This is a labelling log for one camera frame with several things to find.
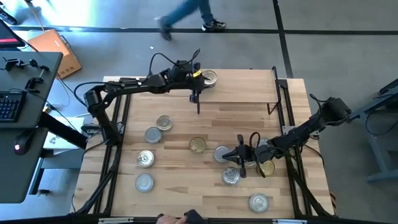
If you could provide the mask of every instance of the metal can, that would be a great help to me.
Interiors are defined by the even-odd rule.
[[[217,74],[212,70],[205,70],[202,72],[202,75],[206,77],[205,85],[209,88],[213,88],[217,82]]]
[[[269,206],[268,198],[262,193],[253,194],[250,196],[249,206],[256,213],[264,213]]]
[[[228,162],[228,160],[223,159],[223,155],[231,152],[226,146],[218,146],[214,151],[214,160],[220,163]]]
[[[157,144],[162,140],[162,131],[159,128],[151,127],[145,132],[144,137],[149,144]]]
[[[257,163],[255,161],[251,161],[251,162],[245,162],[244,165],[245,166],[255,166]]]
[[[140,174],[136,179],[136,189],[139,192],[148,192],[154,188],[154,177],[150,174]]]
[[[268,139],[260,138],[260,143],[256,147],[260,147],[260,146],[263,146],[263,145],[268,145]]]
[[[189,142],[189,148],[195,154],[202,154],[206,149],[206,142],[203,138],[193,138]]]
[[[151,151],[142,151],[138,154],[137,163],[141,167],[150,167],[155,162],[155,156]]]
[[[238,169],[235,167],[227,167],[223,172],[223,180],[228,185],[237,184],[241,180]]]
[[[272,175],[275,171],[275,164],[272,161],[265,161],[265,163],[259,163],[259,168],[262,170],[265,176]]]
[[[157,119],[156,125],[161,131],[167,132],[173,128],[173,120],[170,116],[162,115]]]

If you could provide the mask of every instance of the concrete floor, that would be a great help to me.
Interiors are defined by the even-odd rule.
[[[22,1],[2,1],[22,26],[38,26]],[[45,26],[113,28],[153,28],[153,18],[172,10],[178,2],[33,0]],[[215,16],[226,21],[229,28],[277,28],[272,0],[214,0],[211,5]],[[383,4],[371,0],[279,0],[279,5],[285,29],[398,30],[394,0],[383,0]],[[79,16],[70,16],[71,12]],[[197,12],[176,25],[177,28],[200,26]],[[20,32],[26,37],[35,33]],[[104,75],[145,75],[152,54],[163,52],[172,59],[185,59],[197,48],[202,50],[198,61],[207,68],[269,69],[276,65],[280,77],[286,77],[277,34],[173,34],[172,42],[151,33],[64,32],[62,35],[71,43],[83,66],[65,79],[71,88],[81,82],[102,80]],[[304,78],[308,93],[320,99],[341,97],[355,110],[397,78],[396,35],[287,35],[286,39],[294,77]],[[158,58],[153,70],[168,66]],[[49,101],[67,103],[65,90],[58,82]],[[314,113],[317,105],[310,102]],[[71,98],[70,106],[61,112],[75,116],[86,110]],[[337,215],[398,223],[398,182],[366,183],[366,177],[377,172],[377,164],[361,123],[355,121],[326,129],[321,133],[320,146],[329,187],[337,197]],[[55,193],[46,197],[28,196],[22,204],[2,204],[0,220],[67,214],[77,176],[77,171],[46,171],[40,188]]]

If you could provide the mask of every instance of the sneaker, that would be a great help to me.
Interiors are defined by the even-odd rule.
[[[166,24],[164,17],[158,19],[158,24],[159,24],[159,32],[160,35],[163,37],[163,39],[167,41],[172,40],[172,35],[170,34],[170,29],[172,27]]]
[[[0,8],[0,19],[4,22],[7,22],[10,25],[17,25],[17,20],[10,16],[10,14],[6,13],[3,9]]]
[[[213,21],[209,23],[205,23],[201,29],[204,32],[218,32],[225,29],[226,24],[224,22],[218,22],[217,20],[213,19]]]

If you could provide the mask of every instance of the black desk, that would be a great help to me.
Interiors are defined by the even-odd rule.
[[[62,54],[58,52],[5,52],[0,51],[0,67],[4,67],[2,57],[19,58],[24,62],[35,59],[39,65],[50,69],[44,76],[44,83],[38,84],[37,93],[47,99],[52,83],[57,74]],[[0,90],[19,88],[24,90],[28,79],[40,75],[40,70],[26,66],[25,69],[14,67],[10,72],[0,70]],[[47,132],[54,134],[85,148],[85,137],[55,118],[42,112],[45,101],[37,96],[27,94],[22,113],[17,123],[0,123],[0,203],[21,203],[29,189],[37,161],[42,153]],[[31,147],[27,154],[19,156],[14,153],[14,140],[26,128],[36,128]]]

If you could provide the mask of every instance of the red object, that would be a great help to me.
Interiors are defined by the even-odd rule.
[[[18,40],[15,38],[0,39],[0,43],[8,43],[8,42],[18,42]]]

